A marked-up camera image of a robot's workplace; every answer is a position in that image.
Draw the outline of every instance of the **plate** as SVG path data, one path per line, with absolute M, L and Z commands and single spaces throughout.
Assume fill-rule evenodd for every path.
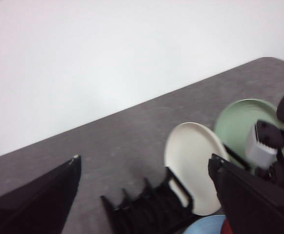
M 201 218 L 189 226 L 183 234 L 220 234 L 225 215 Z
M 170 133 L 164 153 L 164 163 L 177 176 L 194 200 L 192 212 L 209 215 L 220 207 L 213 181 L 208 175 L 208 160 L 215 153 L 228 159 L 227 152 L 218 137 L 199 123 L 182 123 Z M 183 206 L 187 206 L 184 193 L 170 182 Z
M 225 145 L 246 160 L 247 135 L 250 127 L 259 119 L 284 129 L 284 124 L 277 119 L 276 107 L 273 104 L 248 98 L 228 105 L 216 120 L 214 132 Z M 230 158 L 230 161 L 238 165 L 233 158 Z

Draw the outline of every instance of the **light green plate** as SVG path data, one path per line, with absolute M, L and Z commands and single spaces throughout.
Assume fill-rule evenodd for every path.
M 225 145 L 245 159 L 248 132 L 259 119 L 284 129 L 284 124 L 277 119 L 274 105 L 260 99 L 248 98 L 228 105 L 219 115 L 214 132 Z M 238 164 L 233 158 L 230 161 Z

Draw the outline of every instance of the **cream plate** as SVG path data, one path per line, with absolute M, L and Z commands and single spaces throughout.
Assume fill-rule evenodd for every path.
M 192 122 L 175 127 L 165 147 L 165 166 L 172 170 L 192 195 L 192 212 L 197 215 L 209 215 L 221 207 L 214 183 L 208 175 L 208 160 L 212 153 L 228 160 L 218 137 L 207 127 Z M 183 206 L 187 206 L 185 194 L 173 181 L 169 185 Z

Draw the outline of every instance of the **blue plate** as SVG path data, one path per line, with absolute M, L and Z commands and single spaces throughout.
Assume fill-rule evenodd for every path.
M 191 224 L 183 234 L 220 234 L 225 215 L 212 215 Z

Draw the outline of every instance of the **table surface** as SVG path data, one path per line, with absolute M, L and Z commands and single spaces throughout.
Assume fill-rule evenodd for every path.
M 82 175 L 63 234 L 111 233 L 100 201 L 114 204 L 121 188 L 132 196 L 143 177 L 154 186 L 164 178 L 168 134 L 182 122 L 212 129 L 221 110 L 243 98 L 275 105 L 284 95 L 284 61 L 260 58 L 137 106 L 0 157 L 0 195 L 69 160 L 82 156 Z

